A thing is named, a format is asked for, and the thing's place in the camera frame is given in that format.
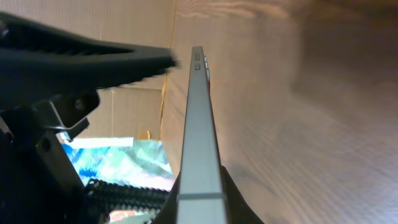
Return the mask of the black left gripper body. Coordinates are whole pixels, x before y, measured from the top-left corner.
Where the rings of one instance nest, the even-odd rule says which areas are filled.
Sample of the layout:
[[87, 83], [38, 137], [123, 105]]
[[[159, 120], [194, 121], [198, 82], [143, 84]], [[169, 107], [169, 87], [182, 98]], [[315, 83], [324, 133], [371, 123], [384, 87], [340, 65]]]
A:
[[107, 223], [86, 190], [57, 134], [73, 141], [100, 104], [97, 91], [55, 95], [3, 111], [1, 223]]

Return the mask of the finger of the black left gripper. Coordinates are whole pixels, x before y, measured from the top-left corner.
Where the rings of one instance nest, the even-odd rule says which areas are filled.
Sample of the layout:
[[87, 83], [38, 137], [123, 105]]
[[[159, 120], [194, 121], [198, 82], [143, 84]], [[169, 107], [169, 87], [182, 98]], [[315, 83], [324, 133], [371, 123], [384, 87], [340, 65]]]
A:
[[109, 223], [111, 212], [133, 210], [150, 215], [139, 223], [151, 223], [164, 206], [169, 193], [163, 189], [90, 179], [83, 193], [83, 222]]
[[171, 50], [89, 39], [1, 13], [1, 102], [36, 103], [161, 75]]

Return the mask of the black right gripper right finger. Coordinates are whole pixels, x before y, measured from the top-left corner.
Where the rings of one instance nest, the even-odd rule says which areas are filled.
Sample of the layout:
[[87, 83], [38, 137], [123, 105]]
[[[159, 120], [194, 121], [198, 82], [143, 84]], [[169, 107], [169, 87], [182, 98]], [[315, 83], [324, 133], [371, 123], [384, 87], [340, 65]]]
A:
[[227, 214], [230, 224], [264, 224], [246, 203], [238, 187], [224, 166], [221, 166]]

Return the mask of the blue patterned cloth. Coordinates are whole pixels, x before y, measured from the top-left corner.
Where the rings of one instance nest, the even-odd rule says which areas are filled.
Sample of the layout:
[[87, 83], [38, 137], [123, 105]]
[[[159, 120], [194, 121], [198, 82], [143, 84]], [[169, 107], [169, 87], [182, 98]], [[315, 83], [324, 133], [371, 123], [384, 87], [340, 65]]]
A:
[[170, 190], [174, 175], [161, 141], [80, 138], [62, 144], [84, 185], [99, 179], [119, 185]]

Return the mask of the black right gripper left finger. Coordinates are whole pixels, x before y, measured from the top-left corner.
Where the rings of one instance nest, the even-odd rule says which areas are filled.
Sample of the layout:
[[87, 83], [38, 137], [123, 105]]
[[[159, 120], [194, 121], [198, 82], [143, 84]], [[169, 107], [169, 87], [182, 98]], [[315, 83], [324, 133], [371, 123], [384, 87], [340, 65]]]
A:
[[152, 224], [176, 224], [177, 216], [177, 195], [180, 183], [180, 175], [177, 176], [175, 182], [169, 192], [164, 206], [153, 219]]

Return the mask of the Galaxy smartphone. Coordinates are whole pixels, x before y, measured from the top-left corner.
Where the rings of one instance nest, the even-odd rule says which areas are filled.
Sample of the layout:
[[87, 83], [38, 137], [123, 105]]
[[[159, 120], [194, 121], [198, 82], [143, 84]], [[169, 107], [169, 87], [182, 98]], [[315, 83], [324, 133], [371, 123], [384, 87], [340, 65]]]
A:
[[177, 223], [228, 223], [226, 196], [210, 99], [208, 64], [200, 46], [192, 48]]

